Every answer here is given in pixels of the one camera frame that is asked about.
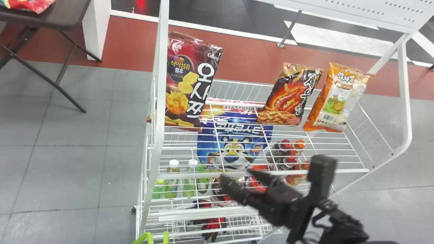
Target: white pillar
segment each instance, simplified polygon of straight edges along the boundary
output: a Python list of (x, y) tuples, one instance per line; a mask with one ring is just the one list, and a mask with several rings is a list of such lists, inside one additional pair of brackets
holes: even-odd
[(109, 26), (111, 0), (92, 0), (83, 18), (83, 33), (86, 49), (102, 58), (105, 36)]

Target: robotic arm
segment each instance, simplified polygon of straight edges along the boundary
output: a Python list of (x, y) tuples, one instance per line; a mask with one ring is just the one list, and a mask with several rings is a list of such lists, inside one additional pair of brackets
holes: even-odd
[[(264, 193), (252, 193), (241, 188), (236, 181), (224, 173), (220, 176), (223, 190), (242, 205), (252, 206), (272, 225), (285, 226), (291, 231), (287, 243), (302, 241), (310, 219), (315, 227), (324, 228), (318, 244), (397, 244), (395, 242), (365, 242), (369, 236), (362, 224), (338, 209), (338, 205), (328, 199), (337, 161), (324, 155), (315, 155), (310, 162), (307, 179), (311, 188), (307, 196), (301, 195), (285, 182), (284, 178), (261, 171), (249, 171), (257, 180), (268, 186)], [(322, 212), (312, 217), (315, 208)], [(329, 216), (330, 227), (316, 222)]]

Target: barcode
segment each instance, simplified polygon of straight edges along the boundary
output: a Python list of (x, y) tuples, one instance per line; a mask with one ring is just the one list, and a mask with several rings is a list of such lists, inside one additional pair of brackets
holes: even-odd
[(327, 114), (325, 114), (323, 118), (327, 119), (327, 120), (333, 120), (333, 116), (330, 116), (330, 115), (327, 115)]

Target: green handle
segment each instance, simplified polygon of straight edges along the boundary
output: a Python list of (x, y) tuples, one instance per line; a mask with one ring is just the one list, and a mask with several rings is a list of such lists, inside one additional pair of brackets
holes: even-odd
[[(152, 234), (150, 232), (145, 232), (132, 244), (141, 244), (146, 239), (148, 239), (148, 244), (154, 244), (154, 239), (152, 238)], [(163, 244), (169, 244), (169, 232), (167, 231), (163, 233)]]
[(163, 244), (169, 244), (169, 232), (167, 231), (163, 233)]
[(141, 237), (139, 237), (133, 244), (141, 244), (145, 239), (148, 239), (148, 244), (154, 244), (154, 239), (150, 232), (145, 232)]

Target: green bottle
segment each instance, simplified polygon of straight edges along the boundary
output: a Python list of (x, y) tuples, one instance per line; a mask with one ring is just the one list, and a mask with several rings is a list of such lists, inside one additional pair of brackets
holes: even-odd
[[(179, 173), (179, 161), (176, 159), (172, 159), (169, 161), (169, 167), (167, 168), (167, 172), (170, 173)], [(167, 186), (164, 193), (166, 198), (172, 199), (178, 195), (178, 179), (168, 179)]]
[[(205, 169), (203, 166), (200, 166), (199, 169), (197, 170), (199, 172), (205, 172)], [(210, 179), (209, 178), (200, 178), (197, 181), (197, 191), (200, 193), (206, 193), (208, 191), (208, 185), (210, 183)]]
[[(196, 172), (196, 168), (199, 162), (196, 159), (190, 159), (188, 161), (188, 171)], [(191, 198), (194, 196), (194, 191), (196, 189), (196, 179), (195, 178), (186, 178), (184, 179), (184, 191), (182, 191), (182, 195), (185, 198)]]
[(152, 193), (152, 199), (160, 199), (162, 197), (162, 192), (166, 188), (165, 180), (157, 180), (157, 183), (154, 186), (154, 192)]

